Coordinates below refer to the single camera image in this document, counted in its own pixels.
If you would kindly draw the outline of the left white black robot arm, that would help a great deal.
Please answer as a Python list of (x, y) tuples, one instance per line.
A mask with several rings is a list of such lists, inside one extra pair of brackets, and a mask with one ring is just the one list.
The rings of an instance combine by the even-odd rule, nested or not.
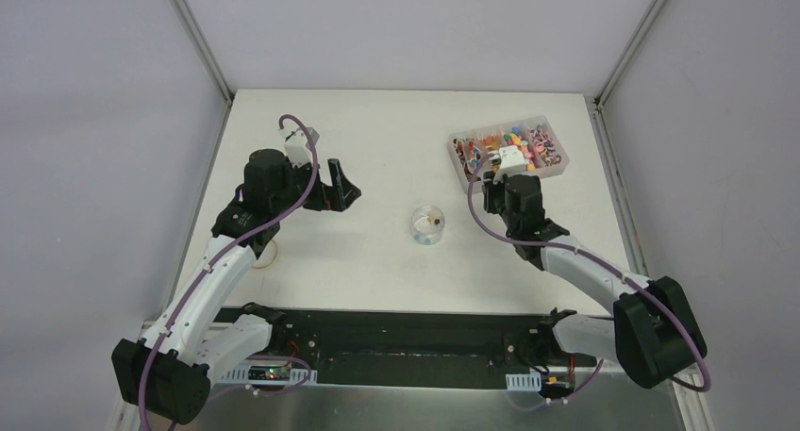
[(343, 212), (361, 191), (336, 158), (323, 182), (311, 157), (294, 162), (283, 152), (261, 149), (243, 169), (234, 198), (218, 214), (211, 237), (189, 281), (136, 341), (120, 340), (111, 360), (122, 399), (177, 424), (190, 423), (212, 387), (249, 356), (281, 357), (288, 335), (275, 326), (281, 312), (249, 303), (227, 329), (206, 334), (227, 297), (254, 268), (280, 229), (281, 220), (302, 207)]

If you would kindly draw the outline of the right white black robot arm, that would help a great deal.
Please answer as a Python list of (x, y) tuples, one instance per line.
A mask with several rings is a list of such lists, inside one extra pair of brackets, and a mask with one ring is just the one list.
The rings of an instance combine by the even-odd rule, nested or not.
[(488, 172), (478, 183), (484, 210), (506, 226), (505, 233), (491, 231), (490, 236), (511, 244), (522, 260), (567, 281), (609, 314), (553, 312), (535, 340), (540, 360), (557, 365), (571, 354), (584, 354), (614, 361), (645, 389), (665, 380), (689, 390), (710, 389), (708, 347), (676, 280), (629, 273), (587, 248), (546, 216), (536, 176)]

